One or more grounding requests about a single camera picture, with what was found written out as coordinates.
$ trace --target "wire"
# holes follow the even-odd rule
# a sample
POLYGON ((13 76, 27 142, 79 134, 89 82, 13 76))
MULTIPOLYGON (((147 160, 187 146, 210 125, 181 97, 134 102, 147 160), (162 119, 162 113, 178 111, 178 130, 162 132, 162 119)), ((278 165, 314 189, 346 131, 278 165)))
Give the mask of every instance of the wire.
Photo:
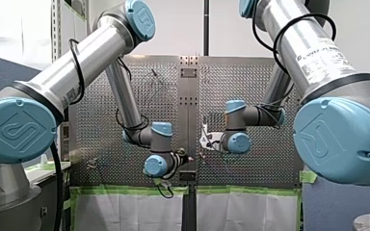
POLYGON ((131 71, 130 71, 130 69, 128 68, 128 66, 125 64, 125 62, 122 60, 122 58, 121 58, 121 57, 118 57, 118 58, 117 58, 117 62, 119 63, 119 65, 121 65, 121 66, 122 66, 122 68, 124 68, 124 69, 127 71, 128 76, 129 76, 129 78, 130 78, 130 82, 131 82, 131 81, 132 81, 132 79, 133 79, 133 76, 132 76, 131 71))
POLYGON ((257 29, 256 29, 256 15, 257 15, 257 6, 259 4, 259 1, 256 1, 256 3, 254 4, 254 8, 253 8, 253 17, 252 17, 252 21, 251 21, 251 24, 252 24, 252 29, 253 29, 253 34, 254 34, 254 37, 256 38, 256 40, 266 49, 272 51, 272 52, 275 52, 275 50, 268 44, 266 44, 266 42, 264 42, 260 36, 257 34, 257 29))
POLYGON ((287 91, 287 93, 285 93, 279 100, 276 100, 276 101, 273 101, 271 103, 261 103, 260 105, 261 106, 275 106, 276 104, 280 103, 281 101, 283 101, 285 98, 287 98, 291 91, 293 91, 294 89, 294 85, 291 85, 290 89, 287 91))
MULTIPOLYGON (((128 66, 125 64, 125 62, 122 60, 121 57, 118 57, 117 58, 117 62, 119 63, 119 65, 124 68, 127 73, 128 73, 128 76, 129 76, 129 79, 130 79, 130 82, 132 82, 132 73, 131 73, 131 70, 128 68, 128 66)), ((138 147, 141 147, 141 148, 147 148, 149 149, 150 146, 147 146, 147 145, 142 145, 142 144, 139 144, 139 143, 135 143, 133 138, 131 137, 131 134, 129 131, 142 131, 144 130, 146 127, 149 126, 149 118, 143 114, 141 114, 141 118, 143 118, 145 120, 145 122, 142 122, 141 124, 139 124, 138 126, 135 126, 135 127, 126 127, 124 125, 123 122, 121 122, 119 120, 119 108, 116 109, 116 122, 117 124, 119 125, 119 127, 121 127, 121 129, 125 132, 125 135, 127 136, 127 138, 129 139, 129 141, 138 146, 138 147)))
POLYGON ((336 26, 335 26, 335 23, 334 21, 328 17, 327 15, 325 14, 322 14, 322 13, 307 13, 305 15, 302 15, 302 16, 299 16, 299 17, 296 17, 292 20, 290 20, 277 34, 276 38, 275 38, 275 43, 273 45, 273 57, 275 58, 275 61, 276 63, 278 64, 278 66, 286 73, 286 74, 289 74, 288 73, 288 70, 287 68, 284 66, 284 64, 281 63, 281 61, 279 60, 278 58, 278 42, 281 40, 281 38, 284 36, 284 34, 286 33, 286 31, 292 27, 294 24, 308 18, 308 17, 321 17, 323 19, 325 19, 330 25, 331 25, 331 28, 332 28, 332 37, 331 39, 332 40, 335 40, 335 37, 336 37, 336 26))
POLYGON ((58 231, 60 229, 63 211, 63 174, 62 174, 62 164, 60 162, 59 153, 56 147, 56 143, 54 141, 50 145, 50 150, 52 151, 53 161, 55 163, 56 183, 57 183, 56 217, 53 230, 58 231))
POLYGON ((160 185, 157 185, 158 192, 166 199, 172 199, 173 198, 173 192, 171 190, 171 187, 167 187, 167 191, 170 193, 170 195, 165 195, 162 193, 160 185))
POLYGON ((74 38, 69 39, 68 47, 70 48, 71 55, 73 56, 74 67, 76 68, 77 77, 79 78, 80 95, 79 95, 79 98, 76 101, 71 102, 70 105, 77 104, 83 99, 85 88, 86 88, 85 81, 83 78, 83 71, 80 66, 79 60, 77 59, 77 55, 76 55, 76 49, 75 49, 76 46, 74 46, 73 44, 79 44, 79 41, 74 38))

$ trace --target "industrial robot arm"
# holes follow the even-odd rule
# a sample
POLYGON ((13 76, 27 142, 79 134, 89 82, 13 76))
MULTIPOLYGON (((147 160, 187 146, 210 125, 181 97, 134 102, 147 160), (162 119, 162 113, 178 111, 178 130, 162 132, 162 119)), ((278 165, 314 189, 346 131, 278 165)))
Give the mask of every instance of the industrial robot arm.
POLYGON ((183 165, 185 155, 172 154, 170 123, 144 126, 127 73, 119 57, 155 34, 149 7, 128 0, 97 20, 94 31, 29 82, 14 82, 0 91, 0 164, 32 160, 49 148, 64 110, 106 70, 123 120, 125 138, 150 147, 145 173, 163 177, 183 165))
POLYGON ((308 15, 309 10, 327 13, 329 3, 241 1, 241 15, 254 17, 255 26, 277 40, 272 47, 284 66, 276 67, 260 108, 248 107, 242 100, 226 103, 221 146, 232 153, 247 153, 251 147, 247 126, 281 124, 281 99, 291 81, 302 97, 294 142, 304 163, 332 182, 370 186, 370 74, 351 66, 321 27, 325 17, 317 21, 308 15))

